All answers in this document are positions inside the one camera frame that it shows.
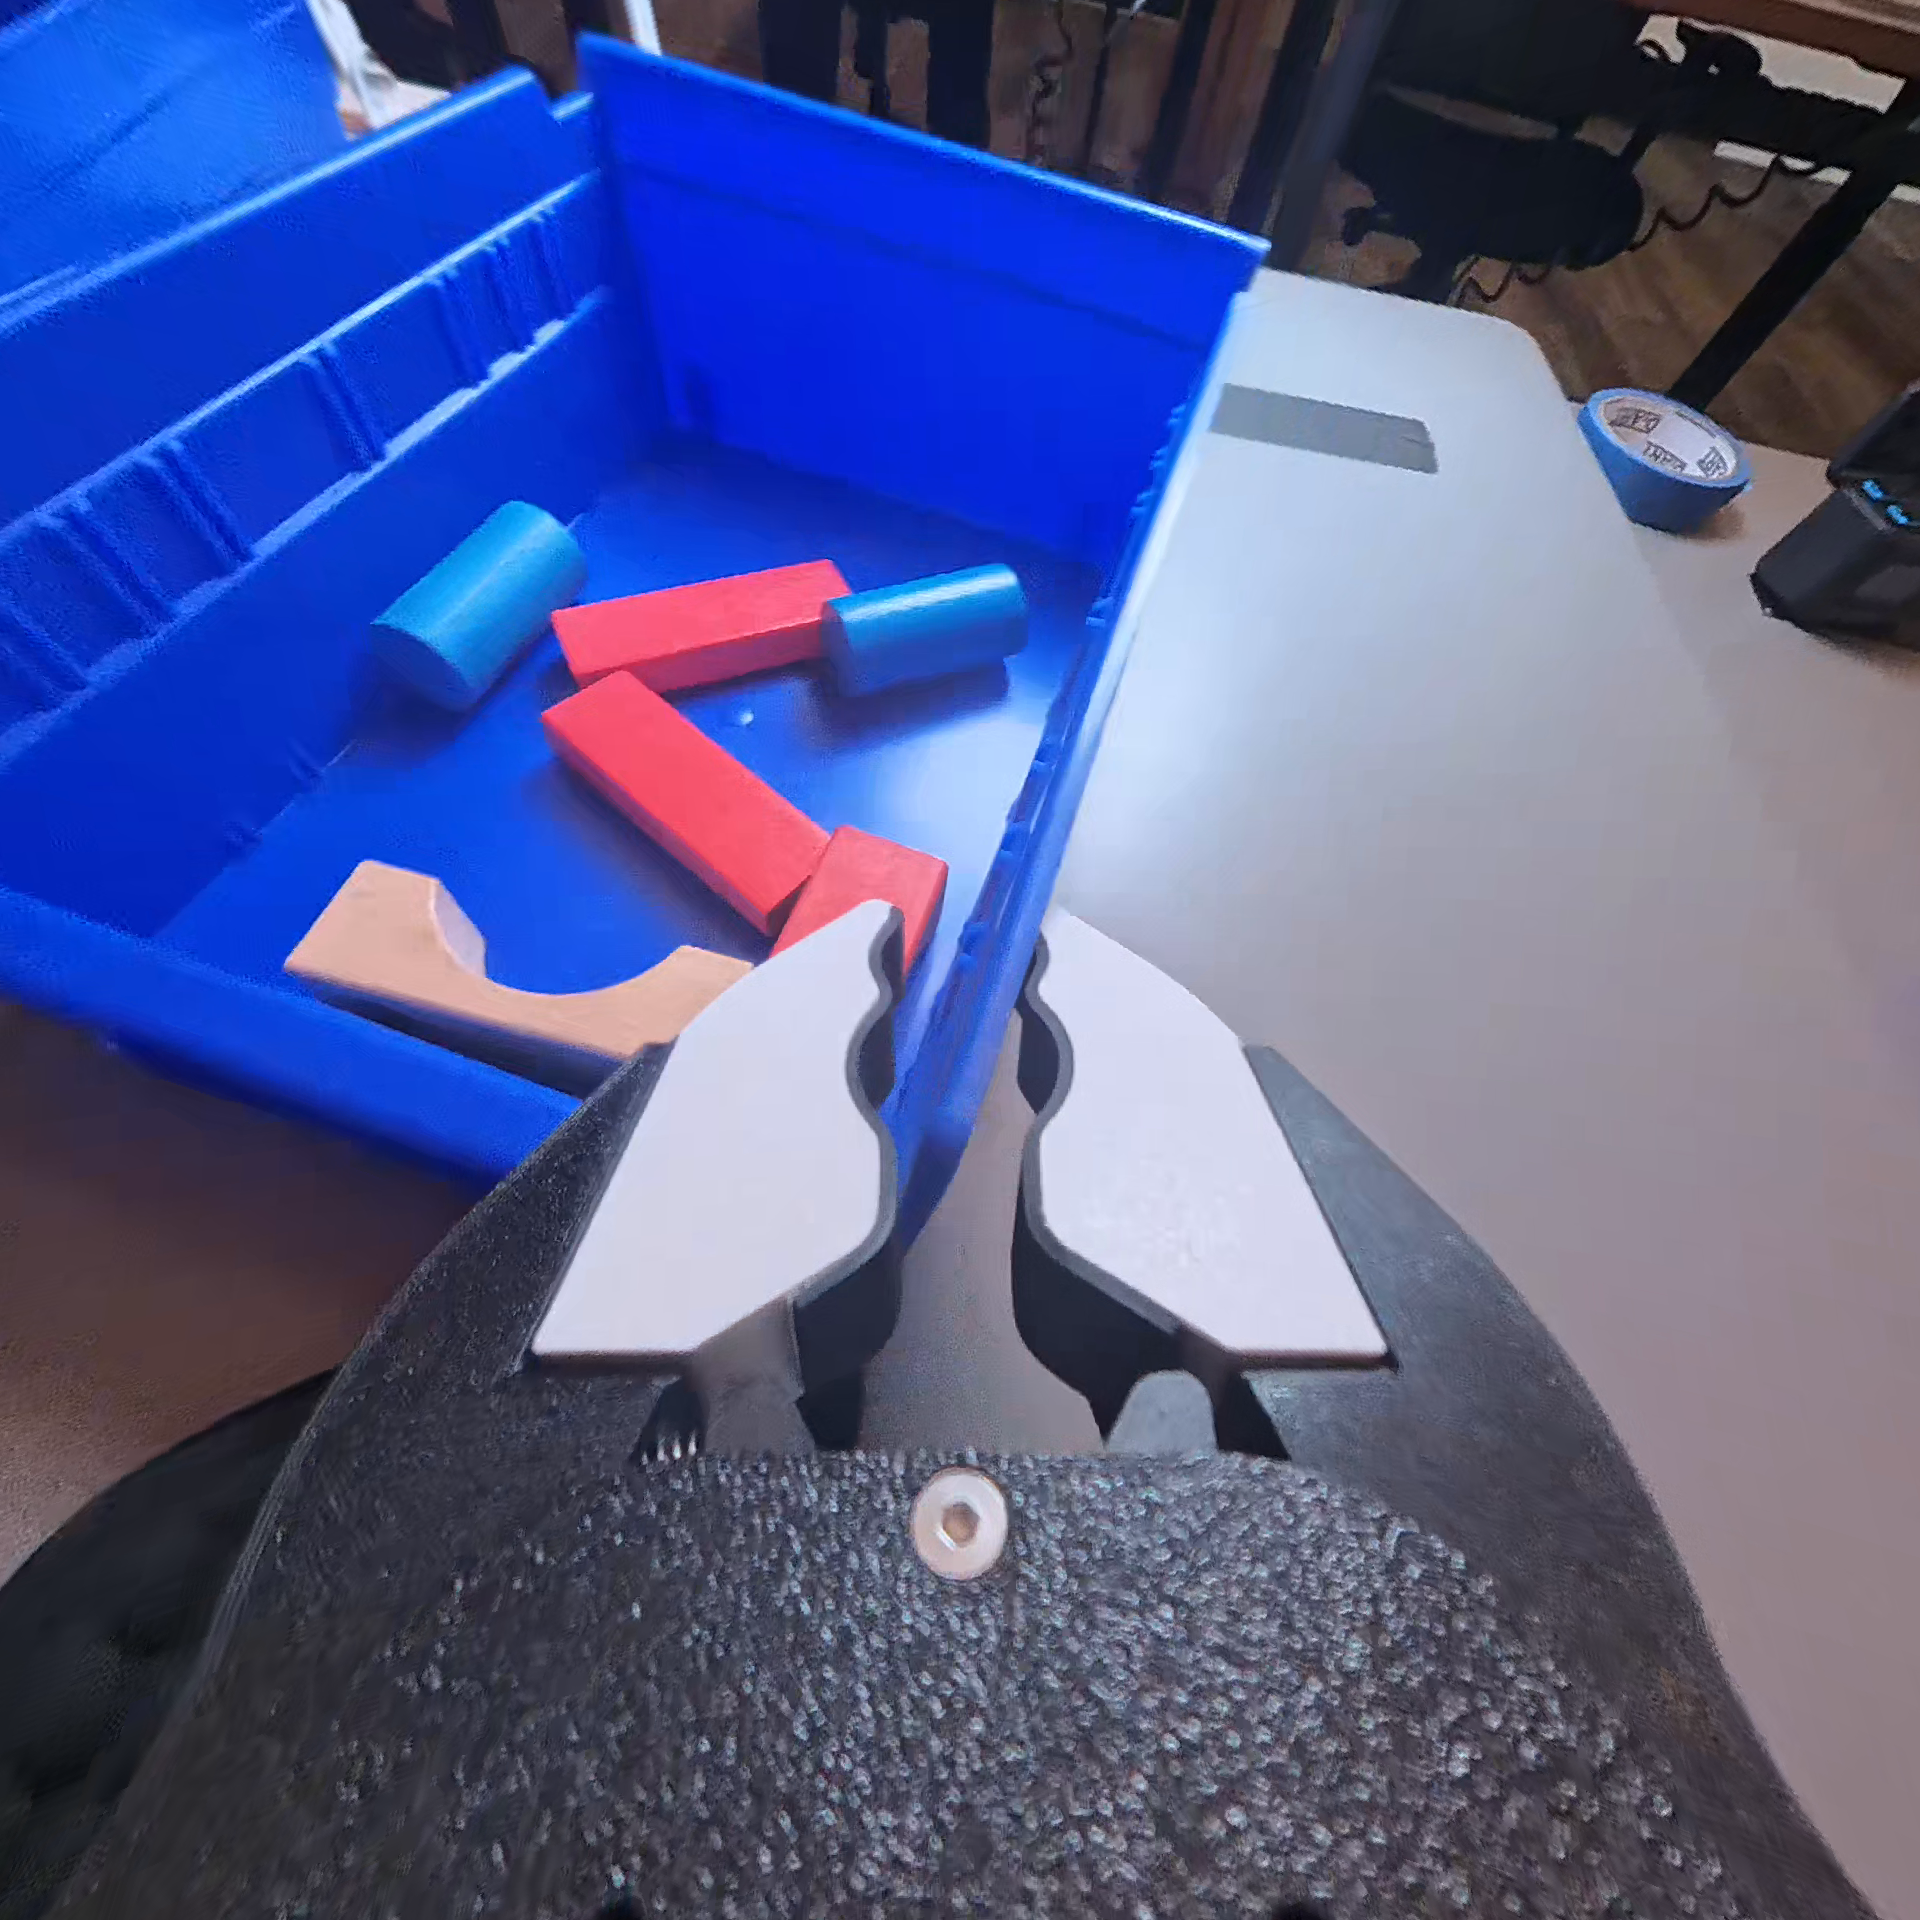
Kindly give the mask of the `blue plastic bin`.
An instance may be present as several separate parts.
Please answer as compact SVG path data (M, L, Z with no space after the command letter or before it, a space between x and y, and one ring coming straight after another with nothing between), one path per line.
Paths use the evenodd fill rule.
M5 299L348 146L301 2L45 2L3 18Z
M5 299L5 998L492 1182L576 1099L324 1006L284 957L363 859L512 986L683 944L717 894L549 748L550 636L468 716L371 650L508 501L587 592L832 560L1019 572L997 675L688 721L826 830L946 861L883 1109L914 1233L992 1077L1260 251L710 68L582 43Z

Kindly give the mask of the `wooden desk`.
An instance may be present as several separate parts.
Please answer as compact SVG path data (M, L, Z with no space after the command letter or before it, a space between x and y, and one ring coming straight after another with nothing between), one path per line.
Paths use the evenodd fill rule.
M1916 185L1917 12L1906 2L1635 2L1632 12L1674 18L1684 46L1707 35L1738 37L1762 50L1776 46L1842 59L1896 81L1887 104L1867 109L1757 72L1709 83L1709 104L1690 109L1700 136L1757 153L1770 177L1790 169L1839 177L1670 384L1674 397L1702 412L1770 346L1896 190Z

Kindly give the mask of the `grey tape strip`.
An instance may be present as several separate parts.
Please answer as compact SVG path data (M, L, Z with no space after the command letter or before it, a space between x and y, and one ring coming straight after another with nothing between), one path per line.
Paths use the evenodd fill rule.
M1406 474L1437 474L1428 426L1348 402L1240 384L1222 386L1210 432Z

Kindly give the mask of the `red rectangular wooden block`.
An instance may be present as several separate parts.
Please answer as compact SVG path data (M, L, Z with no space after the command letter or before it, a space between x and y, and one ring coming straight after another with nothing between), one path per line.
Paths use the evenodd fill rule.
M827 853L826 828L634 675L547 706L541 729L576 778L742 922L781 931Z
M634 675L672 693L820 659L826 610L848 592L837 564L814 560L563 609L550 628L580 689Z

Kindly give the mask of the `black office chair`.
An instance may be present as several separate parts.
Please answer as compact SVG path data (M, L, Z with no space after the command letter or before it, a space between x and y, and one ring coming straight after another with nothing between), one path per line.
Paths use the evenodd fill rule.
M1477 258L1597 268L1638 236L1637 163L1581 128L1637 64L1638 21L1605 2L1402 5L1340 169L1364 190L1338 236L1412 264L1390 284L1450 297Z

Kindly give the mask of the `black device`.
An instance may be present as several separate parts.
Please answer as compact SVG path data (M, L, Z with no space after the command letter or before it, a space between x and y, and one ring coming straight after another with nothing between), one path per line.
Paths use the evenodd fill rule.
M1917 650L1917 384L1827 466L1828 494L1751 570L1760 609L1827 640Z

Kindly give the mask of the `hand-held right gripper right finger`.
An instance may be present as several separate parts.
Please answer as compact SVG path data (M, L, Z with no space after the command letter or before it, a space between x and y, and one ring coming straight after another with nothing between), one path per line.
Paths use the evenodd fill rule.
M1022 987L1012 1301L1109 1449L1278 1449L1252 1374L1378 1369L1388 1340L1248 1046L1048 910Z

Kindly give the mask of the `red wooden arch block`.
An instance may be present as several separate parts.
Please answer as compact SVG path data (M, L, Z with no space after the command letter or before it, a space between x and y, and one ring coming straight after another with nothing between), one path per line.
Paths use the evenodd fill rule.
M772 953L786 952L866 901L879 901L903 916L901 973L912 977L942 916L946 883L944 859L872 833L837 828L814 875L791 904Z

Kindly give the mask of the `blue wooden cylinder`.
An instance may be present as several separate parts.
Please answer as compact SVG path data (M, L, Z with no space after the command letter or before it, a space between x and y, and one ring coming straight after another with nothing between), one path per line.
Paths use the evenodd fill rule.
M486 699L584 587L587 560L550 512L508 501L371 627L374 660L445 713Z
M822 609L822 659L848 698L974 675L1018 657L1028 603L1006 564L846 592Z

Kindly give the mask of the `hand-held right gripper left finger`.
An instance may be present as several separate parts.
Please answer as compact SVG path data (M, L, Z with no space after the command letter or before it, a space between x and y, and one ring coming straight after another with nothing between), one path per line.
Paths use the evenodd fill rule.
M852 905L667 1049L584 1214L530 1358L667 1372L706 1449L816 1449L903 1301L893 1009L906 916Z

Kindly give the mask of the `natural wooden arch block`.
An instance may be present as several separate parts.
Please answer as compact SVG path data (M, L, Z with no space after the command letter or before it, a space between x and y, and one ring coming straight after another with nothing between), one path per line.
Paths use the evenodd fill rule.
M488 977L486 941L444 880L376 859L355 867L282 966L359 1017L576 1097L751 972L678 946L600 990L518 990Z

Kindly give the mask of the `blue tape roll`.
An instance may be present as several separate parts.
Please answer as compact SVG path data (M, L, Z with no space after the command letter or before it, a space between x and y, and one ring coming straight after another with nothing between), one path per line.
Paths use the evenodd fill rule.
M1667 394L1597 390L1579 405L1575 422L1637 525L1690 536L1751 482L1743 446Z

